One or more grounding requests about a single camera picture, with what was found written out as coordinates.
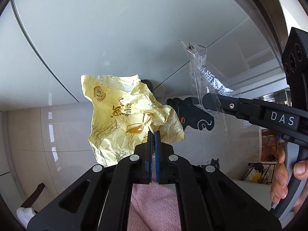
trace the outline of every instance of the white ceiling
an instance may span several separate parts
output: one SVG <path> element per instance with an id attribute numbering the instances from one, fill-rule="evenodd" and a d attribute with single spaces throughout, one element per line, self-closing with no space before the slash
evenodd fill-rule
<path id="1" fill-rule="evenodd" d="M 210 62 L 237 81 L 247 71 L 257 77 L 254 68 L 271 58 L 261 32 L 233 0 L 14 2 L 53 74 L 28 44 L 8 4 L 0 18 L 0 72 L 6 74 L 0 80 L 0 110 L 75 103 L 73 96 L 87 102 L 83 74 L 139 74 L 157 87 L 157 96 L 187 95 L 188 58 L 179 40 L 209 46 Z"/>
<path id="2" fill-rule="evenodd" d="M 154 87 L 247 15 L 232 0 L 15 0 L 30 39 L 81 102 L 80 76 L 139 74 Z"/>
<path id="3" fill-rule="evenodd" d="M 0 111 L 75 103 L 34 53 L 12 8 L 0 17 Z"/>

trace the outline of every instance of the tiled wall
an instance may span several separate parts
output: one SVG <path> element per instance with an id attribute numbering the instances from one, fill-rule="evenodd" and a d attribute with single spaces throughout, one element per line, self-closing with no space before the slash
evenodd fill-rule
<path id="1" fill-rule="evenodd" d="M 91 103 L 47 106 L 7 112 L 10 152 L 17 178 L 28 197 L 44 183 L 36 211 L 78 179 L 96 160 L 88 142 L 91 132 Z M 241 179 L 248 162 L 259 161 L 259 128 L 227 116 L 226 136 L 221 118 L 212 131 L 187 127 L 186 139 L 174 143 L 176 154 L 192 164 L 219 158 L 220 170 Z"/>
<path id="2" fill-rule="evenodd" d="M 10 211 L 16 217 L 16 210 L 21 206 L 25 199 L 22 199 L 17 189 L 16 182 L 12 176 L 15 174 L 15 171 L 14 169 L 11 169 L 7 159 L 7 150 L 4 145 L 4 137 L 6 135 L 3 134 L 2 116 L 3 113 L 0 112 L 0 194 Z"/>
<path id="3" fill-rule="evenodd" d="M 36 211 L 96 164 L 87 139 L 92 112 L 91 103 L 7 112 L 11 156 L 26 197 L 38 184 L 46 185 Z"/>

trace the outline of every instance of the crumpled food wrapper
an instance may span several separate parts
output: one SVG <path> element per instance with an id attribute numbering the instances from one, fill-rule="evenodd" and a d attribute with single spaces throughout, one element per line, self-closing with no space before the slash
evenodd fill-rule
<path id="1" fill-rule="evenodd" d="M 112 166 L 133 154 L 136 145 L 147 141 L 149 130 L 159 130 L 164 143 L 184 140 L 174 109 L 156 101 L 138 75 L 82 75 L 81 85 L 94 107 L 89 142 L 99 164 Z"/>

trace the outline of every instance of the pink fleece blanket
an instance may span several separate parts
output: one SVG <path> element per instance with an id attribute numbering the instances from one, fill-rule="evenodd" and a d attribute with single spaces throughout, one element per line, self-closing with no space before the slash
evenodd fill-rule
<path id="1" fill-rule="evenodd" d="M 158 185 L 134 184 L 128 231 L 181 231 L 177 194 Z"/>

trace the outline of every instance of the human hand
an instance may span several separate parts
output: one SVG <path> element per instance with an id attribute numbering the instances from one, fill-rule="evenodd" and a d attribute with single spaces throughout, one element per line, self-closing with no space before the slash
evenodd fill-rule
<path id="1" fill-rule="evenodd" d="M 274 179 L 273 184 L 270 190 L 270 196 L 272 202 L 278 204 L 281 199 L 284 199 L 288 194 L 288 187 L 286 185 L 289 177 L 289 172 L 285 167 L 285 150 L 282 149 L 279 155 L 278 163 L 276 164 L 275 171 L 274 171 Z M 299 180 L 305 180 L 308 178 L 308 160 L 300 161 L 295 164 L 294 176 Z M 300 197 L 296 201 L 294 205 L 294 212 L 295 214 L 298 212 L 302 204 L 304 203 L 305 199 L 308 195 L 308 183 L 301 193 Z"/>

